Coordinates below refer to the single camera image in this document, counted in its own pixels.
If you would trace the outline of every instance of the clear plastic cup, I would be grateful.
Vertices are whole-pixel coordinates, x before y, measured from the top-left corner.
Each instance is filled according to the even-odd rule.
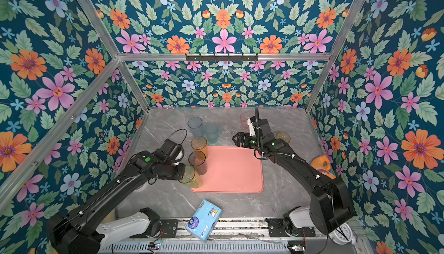
[[[188,162],[194,167],[199,175],[207,172],[207,157],[202,151],[194,151],[188,156]]]

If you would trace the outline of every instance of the plastic cup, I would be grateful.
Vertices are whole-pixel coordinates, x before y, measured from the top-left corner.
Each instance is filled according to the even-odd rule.
[[[208,139],[208,143],[215,144],[219,139],[219,127],[217,124],[208,123],[203,128],[205,136]]]
[[[181,180],[179,180],[182,184],[187,187],[198,188],[202,185],[202,179],[200,179],[199,174],[196,170],[189,164],[185,165],[185,172]]]
[[[203,122],[199,117],[193,117],[188,120],[188,128],[190,128],[193,137],[203,136]]]
[[[252,118],[254,115],[252,113],[249,112],[245,112],[241,114],[241,127],[244,130],[248,130],[250,129],[250,127],[248,126],[248,119]]]
[[[197,136],[191,141],[191,147],[195,151],[202,151],[205,157],[208,158],[208,141],[203,136]]]
[[[290,135],[287,134],[286,132],[279,132],[276,134],[276,139],[281,139],[283,141],[285,141],[286,143],[290,143]]]
[[[194,151],[188,156],[188,162],[194,167],[199,175],[207,172],[207,157],[202,151]]]

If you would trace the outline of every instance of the orange object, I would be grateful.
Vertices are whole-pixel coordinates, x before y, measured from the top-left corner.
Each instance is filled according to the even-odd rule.
[[[262,162],[253,150],[233,146],[208,146],[207,172],[194,192],[259,193],[264,189]]]

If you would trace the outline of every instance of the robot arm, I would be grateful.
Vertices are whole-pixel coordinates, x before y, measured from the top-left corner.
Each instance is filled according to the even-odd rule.
[[[347,186],[341,179],[332,180],[318,172],[285,141],[275,139],[268,121],[259,119],[258,108],[256,116],[250,121],[250,133],[238,132],[233,137],[235,145],[258,151],[261,156],[270,158],[302,184],[311,197],[311,221],[321,233],[329,234],[354,215]]]

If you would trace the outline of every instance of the wall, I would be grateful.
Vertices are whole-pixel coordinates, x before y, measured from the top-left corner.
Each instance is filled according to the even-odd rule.
[[[368,0],[311,114],[375,251],[444,251],[444,0]]]

